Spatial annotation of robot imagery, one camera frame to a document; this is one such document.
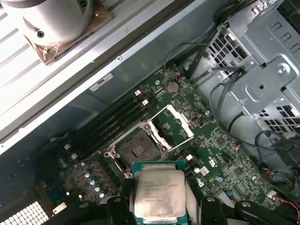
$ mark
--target blue capacitor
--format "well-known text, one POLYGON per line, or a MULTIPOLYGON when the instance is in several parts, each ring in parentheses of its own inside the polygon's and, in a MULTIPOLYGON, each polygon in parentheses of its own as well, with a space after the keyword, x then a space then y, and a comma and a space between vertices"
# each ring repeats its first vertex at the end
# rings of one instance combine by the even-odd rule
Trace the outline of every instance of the blue capacitor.
POLYGON ((220 184, 223 182, 223 178, 222 177, 217 177, 217 182, 220 184))
POLYGON ((233 196, 233 192, 232 191, 226 191, 226 195, 231 198, 233 196))

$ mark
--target red wire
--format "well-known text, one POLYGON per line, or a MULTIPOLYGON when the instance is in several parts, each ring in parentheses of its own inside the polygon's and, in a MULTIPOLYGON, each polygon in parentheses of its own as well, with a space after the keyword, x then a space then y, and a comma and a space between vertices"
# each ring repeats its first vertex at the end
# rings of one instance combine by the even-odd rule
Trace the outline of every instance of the red wire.
POLYGON ((298 209, 298 207, 297 207, 294 203, 289 202, 289 201, 286 201, 286 200, 284 200, 284 199, 282 199, 282 198, 278 198, 278 197, 274 197, 274 199, 276 199, 276 200, 281 200, 282 202, 287 203, 287 204, 290 204, 291 206, 293 206, 293 208, 295 208, 295 209, 297 210, 297 213, 298 213, 298 220, 300 221, 300 210, 298 209))
POLYGON ((235 150, 237 151, 237 150, 239 150, 240 149, 240 147, 242 147, 242 145, 241 144, 239 144, 236 148, 235 148, 235 150))

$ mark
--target metal bracket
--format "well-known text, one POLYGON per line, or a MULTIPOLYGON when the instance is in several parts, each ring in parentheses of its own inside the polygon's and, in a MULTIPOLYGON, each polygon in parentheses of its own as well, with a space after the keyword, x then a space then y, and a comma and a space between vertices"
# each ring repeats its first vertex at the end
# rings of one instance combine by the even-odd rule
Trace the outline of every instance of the metal bracket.
POLYGON ((249 115, 260 112, 281 94, 281 88, 297 77, 299 71, 283 56, 265 68, 257 66, 243 75, 232 89, 233 96, 249 115))

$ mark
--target mounting hole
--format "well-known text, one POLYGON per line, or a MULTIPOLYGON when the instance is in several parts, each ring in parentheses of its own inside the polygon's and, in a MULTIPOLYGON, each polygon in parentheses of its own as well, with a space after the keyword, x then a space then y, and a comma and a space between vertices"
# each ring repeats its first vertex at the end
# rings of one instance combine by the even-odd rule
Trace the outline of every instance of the mounting hole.
POLYGON ((45 33, 44 32, 42 32, 42 31, 38 31, 37 32, 37 37, 38 38, 43 38, 45 36, 45 33))
POLYGON ((86 0, 82 0, 79 2, 79 5, 81 8, 85 8, 88 5, 88 2, 86 0))
POLYGON ((120 201, 121 201, 121 199, 116 198, 113 202, 114 202, 114 203, 119 203, 120 201))

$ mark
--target white label sticker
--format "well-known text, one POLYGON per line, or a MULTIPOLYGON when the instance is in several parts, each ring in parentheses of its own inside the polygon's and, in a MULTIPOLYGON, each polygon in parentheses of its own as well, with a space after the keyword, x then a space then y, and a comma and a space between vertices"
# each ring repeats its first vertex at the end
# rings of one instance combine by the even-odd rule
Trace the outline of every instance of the white label sticker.
POLYGON ((101 86, 103 86, 104 84, 106 84, 110 79, 113 78, 112 74, 107 74, 105 75, 102 79, 100 79, 97 83, 95 83, 93 86, 90 87, 91 91, 96 91, 98 90, 101 86))

